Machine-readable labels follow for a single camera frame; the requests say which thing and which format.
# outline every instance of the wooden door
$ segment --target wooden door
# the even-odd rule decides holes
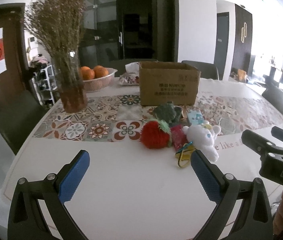
[[[232,68],[248,72],[252,43],[252,14],[235,4],[236,35]]]
[[[3,53],[6,71],[0,73],[0,110],[25,90],[18,57],[18,41],[21,31],[20,16],[17,10],[0,10],[0,28],[3,37]]]

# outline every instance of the pink woven basket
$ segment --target pink woven basket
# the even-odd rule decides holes
[[[84,89],[86,92],[96,92],[108,87],[115,77],[116,69],[107,68],[108,75],[102,78],[95,78],[92,80],[84,80]]]

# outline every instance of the green plush toy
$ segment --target green plush toy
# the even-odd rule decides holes
[[[153,115],[159,120],[164,120],[170,127],[179,123],[181,113],[182,109],[179,106],[174,106],[171,101],[159,105],[153,110]]]

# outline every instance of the patterned tile print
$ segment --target patterned tile print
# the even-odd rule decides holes
[[[58,103],[34,137],[85,141],[138,140],[142,125],[153,118],[154,108],[142,107],[138,95],[88,97],[87,107],[74,114],[65,113],[63,105]],[[220,135],[283,123],[283,116],[264,99],[198,93],[195,105],[187,108],[200,111],[205,120],[220,125]]]
[[[107,142],[112,136],[113,126],[114,123],[112,122],[92,121],[87,128],[83,141]]]
[[[88,122],[69,122],[61,140],[81,141],[87,126]]]
[[[118,107],[116,120],[141,120],[142,108],[140,105],[122,105]]]
[[[141,121],[118,121],[114,126],[112,141],[139,140],[141,129]]]

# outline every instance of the cardboard box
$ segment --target cardboard box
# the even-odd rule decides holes
[[[141,61],[139,87],[142,106],[195,104],[200,71],[188,64]]]

